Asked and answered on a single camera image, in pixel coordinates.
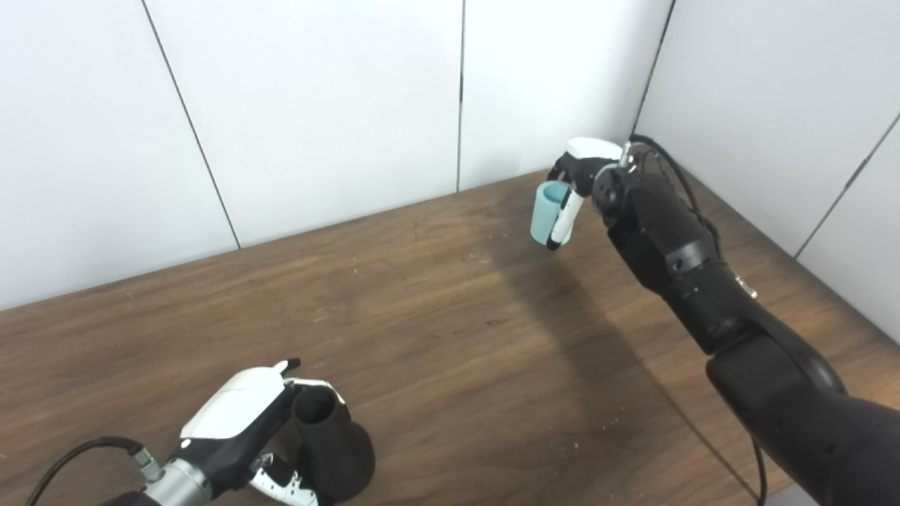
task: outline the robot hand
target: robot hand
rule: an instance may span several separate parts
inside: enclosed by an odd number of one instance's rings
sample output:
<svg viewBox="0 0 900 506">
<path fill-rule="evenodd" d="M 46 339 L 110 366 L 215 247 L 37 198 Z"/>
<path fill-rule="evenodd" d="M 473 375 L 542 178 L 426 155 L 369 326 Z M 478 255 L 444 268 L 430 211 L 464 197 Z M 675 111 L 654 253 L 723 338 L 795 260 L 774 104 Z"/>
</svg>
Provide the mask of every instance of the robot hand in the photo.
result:
<svg viewBox="0 0 900 506">
<path fill-rule="evenodd" d="M 594 179 L 605 169 L 631 166 L 633 159 L 630 149 L 630 144 L 622 148 L 607 140 L 585 137 L 569 141 L 569 148 L 556 160 L 547 175 L 547 181 L 562 176 L 562 180 L 570 185 L 560 203 L 560 212 L 550 230 L 550 236 L 547 237 L 546 245 L 550 250 L 558 249 L 572 229 L 581 205 L 590 198 Z"/>
<path fill-rule="evenodd" d="M 248 483 L 291 506 L 330 506 L 359 494 L 375 467 L 372 441 L 350 420 L 344 399 L 328 382 L 283 374 L 300 365 L 284 360 L 237 373 L 181 430 L 160 469 L 140 443 L 101 438 L 57 462 L 28 501 L 33 506 L 53 475 L 85 449 L 119 446 L 139 463 L 147 483 L 103 506 L 202 506 Z M 289 419 L 302 438 L 294 468 L 263 448 Z"/>
</svg>

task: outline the table surface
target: table surface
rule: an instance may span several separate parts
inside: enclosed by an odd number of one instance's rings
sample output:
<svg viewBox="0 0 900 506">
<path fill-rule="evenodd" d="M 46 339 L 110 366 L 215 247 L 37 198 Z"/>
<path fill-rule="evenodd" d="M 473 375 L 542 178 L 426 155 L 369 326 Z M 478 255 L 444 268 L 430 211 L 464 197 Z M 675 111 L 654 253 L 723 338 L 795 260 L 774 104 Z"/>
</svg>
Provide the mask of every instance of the table surface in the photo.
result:
<svg viewBox="0 0 900 506">
<path fill-rule="evenodd" d="M 551 253 L 534 174 L 0 312 L 0 503 L 100 435 L 158 457 L 238 370 L 299 356 L 371 433 L 375 504 L 754 503 L 706 358 L 585 208 Z M 900 348 L 702 188 L 734 270 L 850 390 L 900 406 Z M 274 447 L 296 442 L 292 428 Z M 773 489 L 789 480 L 769 461 Z M 81 456 L 44 504 L 140 486 Z M 221 505 L 274 504 L 252 490 Z"/>
</svg>

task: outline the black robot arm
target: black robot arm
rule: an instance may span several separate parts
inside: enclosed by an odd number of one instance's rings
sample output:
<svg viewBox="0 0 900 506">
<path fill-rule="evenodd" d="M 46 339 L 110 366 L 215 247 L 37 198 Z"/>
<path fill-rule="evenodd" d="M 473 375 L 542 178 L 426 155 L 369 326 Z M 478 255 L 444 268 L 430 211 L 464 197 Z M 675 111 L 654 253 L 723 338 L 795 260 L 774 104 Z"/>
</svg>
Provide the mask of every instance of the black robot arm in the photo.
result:
<svg viewBox="0 0 900 506">
<path fill-rule="evenodd" d="M 609 239 L 711 356 L 706 374 L 754 441 L 822 505 L 900 504 L 900 412 L 847 394 L 828 362 L 756 302 L 665 176 L 612 161 L 593 160 L 603 169 L 589 175 Z"/>
</svg>

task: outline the cable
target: cable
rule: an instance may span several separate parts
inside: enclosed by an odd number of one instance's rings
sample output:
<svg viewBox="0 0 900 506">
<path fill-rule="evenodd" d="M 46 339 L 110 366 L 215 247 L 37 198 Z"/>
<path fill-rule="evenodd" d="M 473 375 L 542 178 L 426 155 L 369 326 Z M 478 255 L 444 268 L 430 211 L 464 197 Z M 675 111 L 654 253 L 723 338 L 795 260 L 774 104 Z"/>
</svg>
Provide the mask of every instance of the cable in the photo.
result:
<svg viewBox="0 0 900 506">
<path fill-rule="evenodd" d="M 41 498 L 41 494 L 44 493 L 44 489 L 47 488 L 47 485 L 50 484 L 50 480 L 53 479 L 53 476 L 56 476 L 56 473 L 62 469 L 63 465 L 68 464 L 73 458 L 85 453 L 87 450 L 91 448 L 99 448 L 99 447 L 117 447 L 122 448 L 128 451 L 128 455 L 135 456 L 141 450 L 144 449 L 144 445 L 141 445 L 139 442 L 134 439 L 128 438 L 116 438 L 116 437 L 103 437 L 98 439 L 93 439 L 91 441 L 87 441 L 86 443 L 82 443 L 77 447 L 72 448 L 68 451 L 64 456 L 62 456 L 54 465 L 47 470 L 47 473 L 44 473 L 44 476 L 38 481 L 38 485 L 34 487 L 34 491 L 29 496 L 28 501 L 25 502 L 25 506 L 34 506 L 38 503 L 38 499 Z"/>
<path fill-rule="evenodd" d="M 633 133 L 631 137 L 628 138 L 633 143 L 643 144 L 650 148 L 647 152 L 643 154 L 641 158 L 641 170 L 642 172 L 645 170 L 644 162 L 647 159 L 647 156 L 650 153 L 653 153 L 653 157 L 657 158 L 657 163 L 660 164 L 660 172 L 666 176 L 665 171 L 662 169 L 662 163 L 659 161 L 659 157 L 657 155 L 662 155 L 663 158 L 666 159 L 666 162 L 669 163 L 669 167 L 671 167 L 672 172 L 675 173 L 675 176 L 678 178 L 679 183 L 681 183 L 681 187 L 684 188 L 684 193 L 688 196 L 688 200 L 690 202 L 690 211 L 694 213 L 694 216 L 697 217 L 697 220 L 700 221 L 700 224 L 706 227 L 709 230 L 709 233 L 713 236 L 713 242 L 715 244 L 715 253 L 722 258 L 722 237 L 719 235 L 719 230 L 716 226 L 707 219 L 706 216 L 700 211 L 700 204 L 697 201 L 697 197 L 694 195 L 694 189 L 690 186 L 688 182 L 688 178 L 684 175 L 684 167 L 681 166 L 675 158 L 673 158 L 669 151 L 666 151 L 663 146 L 657 144 L 657 142 L 650 137 L 645 135 L 640 135 L 638 133 Z"/>
<path fill-rule="evenodd" d="M 766 499 L 769 496 L 769 480 L 766 478 L 766 463 L 762 459 L 762 450 L 760 445 L 753 439 L 753 454 L 756 456 L 756 466 L 760 469 L 760 495 L 756 501 L 756 506 L 766 506 Z"/>
<path fill-rule="evenodd" d="M 684 176 L 684 169 L 678 162 L 675 161 L 669 151 L 666 151 L 663 146 L 660 146 L 656 143 L 655 140 L 637 133 L 631 134 L 631 137 L 628 140 L 632 142 L 639 142 L 641 144 L 645 144 L 652 148 L 657 153 L 661 154 L 663 158 L 669 162 L 669 166 L 672 167 L 672 172 L 675 173 L 675 176 L 678 178 L 679 182 L 681 182 L 681 186 L 684 187 L 684 193 L 688 195 L 688 200 L 690 201 L 690 207 L 694 210 L 694 214 L 702 215 L 700 211 L 700 204 L 697 202 L 696 196 L 694 196 L 694 190 L 691 189 L 690 184 L 688 183 L 688 179 Z"/>
</svg>

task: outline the black vase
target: black vase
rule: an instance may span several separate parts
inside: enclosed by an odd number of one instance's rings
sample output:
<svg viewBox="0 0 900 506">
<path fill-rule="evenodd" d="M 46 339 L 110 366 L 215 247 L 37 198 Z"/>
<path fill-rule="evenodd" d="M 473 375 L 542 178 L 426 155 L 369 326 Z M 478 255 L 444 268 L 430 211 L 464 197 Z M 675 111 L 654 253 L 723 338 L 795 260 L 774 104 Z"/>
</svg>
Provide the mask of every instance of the black vase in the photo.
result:
<svg viewBox="0 0 900 506">
<path fill-rule="evenodd" d="M 292 415 L 303 438 L 298 470 L 319 497 L 342 502 L 362 492 L 375 473 L 375 451 L 335 392 L 327 386 L 303 388 Z"/>
</svg>

